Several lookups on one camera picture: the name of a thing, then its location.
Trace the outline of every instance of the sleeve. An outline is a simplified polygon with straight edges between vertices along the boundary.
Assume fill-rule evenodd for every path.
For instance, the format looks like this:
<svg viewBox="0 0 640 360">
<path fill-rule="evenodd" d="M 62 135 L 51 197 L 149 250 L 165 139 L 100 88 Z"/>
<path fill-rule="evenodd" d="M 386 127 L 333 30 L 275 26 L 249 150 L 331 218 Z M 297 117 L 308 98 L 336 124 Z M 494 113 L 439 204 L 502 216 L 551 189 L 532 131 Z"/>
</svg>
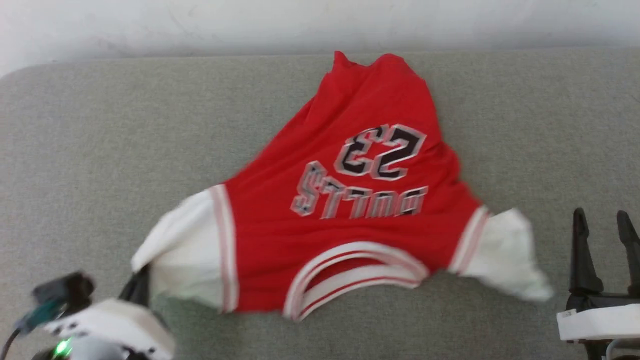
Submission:
<svg viewBox="0 0 640 360">
<path fill-rule="evenodd" d="M 222 311 L 235 309 L 231 216 L 224 185 L 216 185 L 161 217 L 131 259 L 134 272 L 151 265 L 151 295 L 193 299 Z"/>
<path fill-rule="evenodd" d="M 546 301 L 553 289 L 536 262 L 529 221 L 517 209 L 472 216 L 448 271 L 523 300 Z"/>
</svg>

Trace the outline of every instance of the printed number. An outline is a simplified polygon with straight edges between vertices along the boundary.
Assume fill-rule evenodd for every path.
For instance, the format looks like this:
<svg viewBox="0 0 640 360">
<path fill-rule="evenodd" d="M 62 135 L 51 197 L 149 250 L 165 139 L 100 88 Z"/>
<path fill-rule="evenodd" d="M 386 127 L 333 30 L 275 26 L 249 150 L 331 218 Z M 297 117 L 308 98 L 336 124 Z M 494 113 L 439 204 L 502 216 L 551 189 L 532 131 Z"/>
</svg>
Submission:
<svg viewBox="0 0 640 360">
<path fill-rule="evenodd" d="M 371 177 L 379 180 L 393 181 L 406 176 L 405 168 L 389 170 L 389 166 L 410 159 L 418 154 L 425 136 L 410 127 L 394 125 L 393 133 L 385 145 L 398 146 L 376 156 Z"/>
<path fill-rule="evenodd" d="M 374 127 L 348 139 L 335 162 L 335 169 L 341 174 L 362 176 L 370 174 L 377 180 L 395 181 L 406 176 L 405 168 L 389 169 L 389 166 L 410 159 L 418 154 L 425 135 L 400 124 Z M 367 154 L 371 142 L 382 142 L 393 149 L 377 155 L 373 160 L 357 156 Z"/>
<path fill-rule="evenodd" d="M 382 142 L 387 130 L 387 125 L 378 126 L 362 131 L 360 134 L 348 139 L 335 161 L 336 171 L 351 176 L 368 174 L 371 170 L 372 161 L 367 158 L 356 160 L 356 156 L 367 154 L 371 147 L 371 141 Z"/>
</svg>

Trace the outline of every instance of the robotic hand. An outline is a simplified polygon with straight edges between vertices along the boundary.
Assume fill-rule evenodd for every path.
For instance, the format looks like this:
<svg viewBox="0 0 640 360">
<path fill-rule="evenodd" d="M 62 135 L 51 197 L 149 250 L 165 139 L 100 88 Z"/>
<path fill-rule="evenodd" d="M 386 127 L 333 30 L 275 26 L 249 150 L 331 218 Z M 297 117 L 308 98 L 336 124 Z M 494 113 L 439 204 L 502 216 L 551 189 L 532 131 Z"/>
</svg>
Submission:
<svg viewBox="0 0 640 360">
<path fill-rule="evenodd" d="M 614 348 L 640 349 L 640 238 L 624 211 L 618 212 L 618 233 L 627 250 L 631 285 L 626 294 L 604 293 L 587 244 L 586 216 L 580 208 L 573 212 L 571 295 L 557 323 L 560 339 L 584 344 L 589 360 L 613 359 Z"/>
<path fill-rule="evenodd" d="M 134 274 L 117 299 L 92 305 L 93 283 L 76 272 L 33 290 L 38 307 L 18 322 L 0 360 L 17 336 L 44 325 L 63 339 L 33 360 L 171 360 L 175 340 L 148 307 L 149 270 Z"/>
</svg>

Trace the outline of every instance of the basketball jersey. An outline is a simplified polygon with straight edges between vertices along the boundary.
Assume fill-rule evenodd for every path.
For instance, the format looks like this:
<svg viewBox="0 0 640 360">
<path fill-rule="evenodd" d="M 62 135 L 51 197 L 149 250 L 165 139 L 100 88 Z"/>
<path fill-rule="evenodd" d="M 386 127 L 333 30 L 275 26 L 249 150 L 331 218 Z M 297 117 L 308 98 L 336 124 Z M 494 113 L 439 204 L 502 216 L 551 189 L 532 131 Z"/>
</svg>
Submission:
<svg viewBox="0 0 640 360">
<path fill-rule="evenodd" d="M 485 229 L 459 175 L 425 81 L 392 54 L 336 52 L 316 95 L 234 177 L 166 214 L 133 267 L 152 263 L 153 293 L 293 320 L 364 286 L 482 272 L 483 235 L 527 223 Z"/>
</svg>

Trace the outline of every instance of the gray fabric surface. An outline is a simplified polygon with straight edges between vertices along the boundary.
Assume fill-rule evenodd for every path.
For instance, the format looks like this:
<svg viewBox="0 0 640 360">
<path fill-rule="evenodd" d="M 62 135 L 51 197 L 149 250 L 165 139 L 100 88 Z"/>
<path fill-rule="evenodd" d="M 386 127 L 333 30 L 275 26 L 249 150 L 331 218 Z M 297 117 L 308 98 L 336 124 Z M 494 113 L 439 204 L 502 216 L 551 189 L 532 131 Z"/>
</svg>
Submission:
<svg viewBox="0 0 640 360">
<path fill-rule="evenodd" d="M 640 226 L 640 49 L 400 54 L 428 82 L 463 178 L 532 221 L 557 296 L 542 305 L 438 274 L 352 291 L 302 323 L 161 299 L 178 359 L 585 359 L 559 340 L 572 211 L 625 291 L 618 209 Z M 368 63 L 376 55 L 351 56 Z M 0 80 L 0 334 L 40 282 L 79 268 L 116 295 L 158 218 L 251 160 L 311 97 L 332 56 L 113 60 Z M 54 343 L 39 333 L 9 359 Z"/>
</svg>

